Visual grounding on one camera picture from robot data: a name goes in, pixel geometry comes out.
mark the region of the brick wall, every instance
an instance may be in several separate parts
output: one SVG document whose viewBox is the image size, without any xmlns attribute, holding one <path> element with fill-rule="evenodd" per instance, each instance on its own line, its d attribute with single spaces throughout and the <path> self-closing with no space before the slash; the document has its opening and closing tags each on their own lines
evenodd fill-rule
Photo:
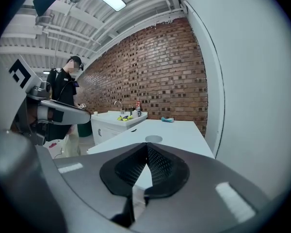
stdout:
<svg viewBox="0 0 291 233">
<path fill-rule="evenodd" d="M 187 19 L 141 30 L 94 61 L 78 78 L 77 101 L 89 111 L 135 107 L 140 97 L 149 119 L 192 120 L 203 135 L 207 80 L 202 54 Z"/>
</svg>

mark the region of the white countertop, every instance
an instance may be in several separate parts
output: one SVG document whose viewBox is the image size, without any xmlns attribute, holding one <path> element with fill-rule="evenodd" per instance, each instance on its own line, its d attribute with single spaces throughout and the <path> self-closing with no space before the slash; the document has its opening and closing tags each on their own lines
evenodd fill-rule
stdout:
<svg viewBox="0 0 291 233">
<path fill-rule="evenodd" d="M 121 148 L 134 143 L 145 142 L 148 135 L 159 135 L 163 138 L 160 144 L 198 153 L 214 158 L 204 137 L 192 121 L 162 122 L 145 120 L 108 141 L 90 148 L 87 153 L 94 154 Z"/>
</svg>

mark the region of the red object on floor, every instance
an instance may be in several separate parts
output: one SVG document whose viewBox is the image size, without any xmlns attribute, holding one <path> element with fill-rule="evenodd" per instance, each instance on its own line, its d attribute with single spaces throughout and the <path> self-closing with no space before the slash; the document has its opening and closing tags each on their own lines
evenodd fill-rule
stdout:
<svg viewBox="0 0 291 233">
<path fill-rule="evenodd" d="M 56 145 L 57 145 L 57 143 L 52 143 L 52 144 L 49 146 L 49 149 L 52 148 L 52 147 L 54 147 L 54 146 L 56 146 Z"/>
</svg>

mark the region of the dark green bin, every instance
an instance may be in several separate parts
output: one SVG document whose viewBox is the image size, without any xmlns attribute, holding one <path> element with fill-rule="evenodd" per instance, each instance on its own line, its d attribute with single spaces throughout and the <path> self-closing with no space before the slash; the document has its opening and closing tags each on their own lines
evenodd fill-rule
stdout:
<svg viewBox="0 0 291 233">
<path fill-rule="evenodd" d="M 93 133 L 91 120 L 84 124 L 78 124 L 79 137 L 87 137 Z"/>
</svg>

